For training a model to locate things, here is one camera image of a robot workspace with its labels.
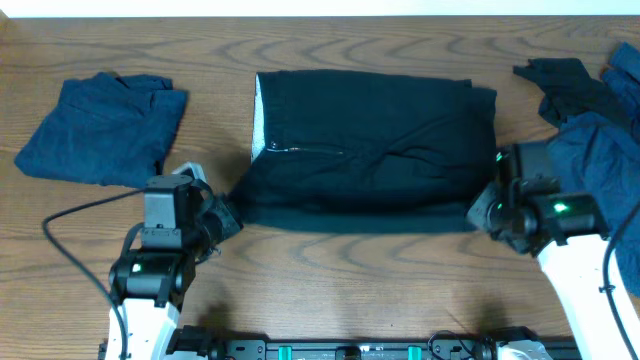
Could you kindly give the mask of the black shorts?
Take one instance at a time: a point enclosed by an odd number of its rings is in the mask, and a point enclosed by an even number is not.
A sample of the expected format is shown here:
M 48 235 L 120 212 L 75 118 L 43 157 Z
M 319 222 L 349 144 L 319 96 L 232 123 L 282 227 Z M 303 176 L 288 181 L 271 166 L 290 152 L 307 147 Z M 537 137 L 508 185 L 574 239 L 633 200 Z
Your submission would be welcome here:
M 230 198 L 247 223 L 301 232 L 467 232 L 494 178 L 497 93 L 470 80 L 262 72 L 261 138 Z

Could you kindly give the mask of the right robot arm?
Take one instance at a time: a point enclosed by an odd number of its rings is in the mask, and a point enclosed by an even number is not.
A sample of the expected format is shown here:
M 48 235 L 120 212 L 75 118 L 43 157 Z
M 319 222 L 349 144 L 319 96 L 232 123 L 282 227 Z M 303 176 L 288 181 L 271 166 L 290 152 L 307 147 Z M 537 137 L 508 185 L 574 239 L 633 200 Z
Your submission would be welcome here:
M 582 358 L 638 358 L 639 317 L 615 258 L 619 239 L 591 195 L 564 192 L 554 180 L 534 186 L 519 179 L 491 182 L 466 218 L 538 262 Z

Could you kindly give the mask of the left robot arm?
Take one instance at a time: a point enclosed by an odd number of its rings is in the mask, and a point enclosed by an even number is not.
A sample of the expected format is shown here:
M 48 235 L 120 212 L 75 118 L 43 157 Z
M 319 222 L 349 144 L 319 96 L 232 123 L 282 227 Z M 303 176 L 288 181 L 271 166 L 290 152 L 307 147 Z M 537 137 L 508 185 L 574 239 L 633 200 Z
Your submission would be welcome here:
M 211 332 L 179 325 L 196 267 L 243 225 L 222 194 L 196 188 L 182 194 L 147 192 L 142 223 L 125 237 L 110 274 L 109 335 L 103 359 L 218 359 Z

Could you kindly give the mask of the blue denim shorts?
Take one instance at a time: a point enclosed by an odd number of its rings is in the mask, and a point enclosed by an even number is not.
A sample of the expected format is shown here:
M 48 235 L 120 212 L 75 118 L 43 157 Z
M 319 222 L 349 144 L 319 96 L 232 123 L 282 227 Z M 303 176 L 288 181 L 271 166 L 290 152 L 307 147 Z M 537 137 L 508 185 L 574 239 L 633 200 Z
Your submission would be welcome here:
M 605 88 L 631 117 L 624 130 L 595 112 L 570 116 L 547 145 L 566 192 L 595 198 L 613 235 L 627 290 L 639 294 L 639 50 L 622 44 L 602 75 Z

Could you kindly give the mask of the folded navy blue shorts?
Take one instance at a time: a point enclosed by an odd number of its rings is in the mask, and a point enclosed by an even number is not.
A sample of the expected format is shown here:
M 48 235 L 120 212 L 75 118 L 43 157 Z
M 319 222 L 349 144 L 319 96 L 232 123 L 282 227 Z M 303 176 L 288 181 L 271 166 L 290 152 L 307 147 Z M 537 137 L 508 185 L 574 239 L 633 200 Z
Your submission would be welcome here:
M 155 75 L 66 80 L 14 163 L 36 178 L 142 188 L 162 173 L 188 96 Z

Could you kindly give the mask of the black crumpled garment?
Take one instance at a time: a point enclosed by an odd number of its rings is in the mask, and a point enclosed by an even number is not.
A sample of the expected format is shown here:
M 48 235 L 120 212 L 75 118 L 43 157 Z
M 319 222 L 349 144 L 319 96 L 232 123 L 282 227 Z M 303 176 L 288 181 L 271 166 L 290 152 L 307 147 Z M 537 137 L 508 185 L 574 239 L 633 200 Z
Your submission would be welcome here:
M 544 93 L 538 114 L 556 128 L 571 116 L 595 112 L 627 132 L 632 130 L 632 120 L 616 94 L 593 79 L 577 58 L 529 59 L 525 66 L 514 66 L 513 74 Z

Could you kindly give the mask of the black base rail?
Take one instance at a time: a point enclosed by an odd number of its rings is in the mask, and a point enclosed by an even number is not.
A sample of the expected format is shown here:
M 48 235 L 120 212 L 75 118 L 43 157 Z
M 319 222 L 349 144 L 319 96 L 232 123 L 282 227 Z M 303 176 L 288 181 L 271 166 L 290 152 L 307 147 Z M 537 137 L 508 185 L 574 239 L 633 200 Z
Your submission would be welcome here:
M 486 341 L 436 336 L 417 341 L 228 340 L 225 359 L 235 360 L 494 360 Z

